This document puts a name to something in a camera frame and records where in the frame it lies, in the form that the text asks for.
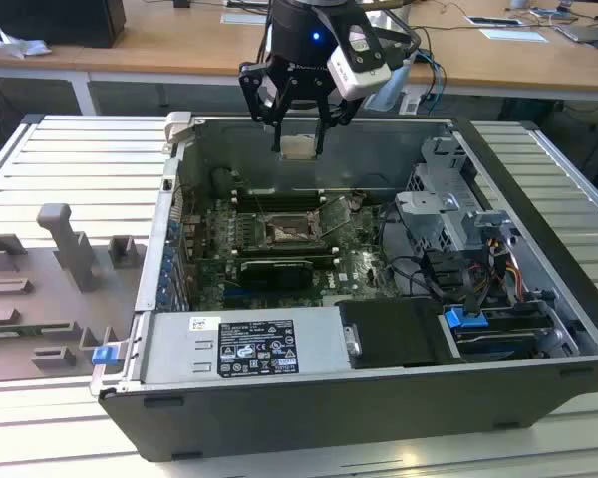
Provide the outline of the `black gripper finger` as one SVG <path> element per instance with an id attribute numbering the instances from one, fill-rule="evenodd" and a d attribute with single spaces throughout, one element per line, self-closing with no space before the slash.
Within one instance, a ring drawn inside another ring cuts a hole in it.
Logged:
<path id="1" fill-rule="evenodd" d="M 292 64 L 286 60 L 244 62 L 238 83 L 253 121 L 274 128 L 272 151 L 279 152 L 282 123 L 294 99 Z"/>
<path id="2" fill-rule="evenodd" d="M 333 110 L 330 109 L 328 96 L 335 90 L 334 80 L 326 74 L 320 74 L 314 80 L 313 100 L 316 102 L 319 119 L 315 133 L 315 153 L 323 152 L 326 132 L 338 125 L 348 125 L 362 105 L 362 99 L 342 99 Z"/>

